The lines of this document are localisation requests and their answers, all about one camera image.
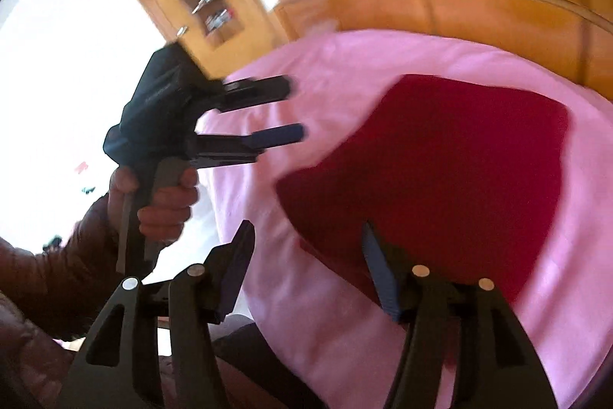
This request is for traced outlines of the brown jacket left forearm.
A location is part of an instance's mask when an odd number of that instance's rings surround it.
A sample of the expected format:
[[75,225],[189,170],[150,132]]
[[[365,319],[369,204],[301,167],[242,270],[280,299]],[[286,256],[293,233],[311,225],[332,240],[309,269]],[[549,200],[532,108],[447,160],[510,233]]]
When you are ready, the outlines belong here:
[[1,242],[1,365],[44,408],[56,406],[74,359],[59,343],[85,336],[121,282],[107,204],[99,198],[58,250]]

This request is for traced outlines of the person's left hand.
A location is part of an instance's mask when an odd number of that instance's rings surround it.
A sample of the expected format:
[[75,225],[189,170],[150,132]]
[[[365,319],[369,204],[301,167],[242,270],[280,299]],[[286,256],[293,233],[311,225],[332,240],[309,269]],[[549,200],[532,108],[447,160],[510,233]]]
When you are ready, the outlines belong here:
[[[140,233],[163,246],[178,241],[185,223],[191,217],[192,207],[200,198],[197,185],[197,171],[187,168],[178,186],[157,190],[150,204],[137,214]],[[136,176],[129,167],[120,167],[113,172],[109,184],[107,214],[109,225],[116,233],[121,228],[124,200],[138,188]]]

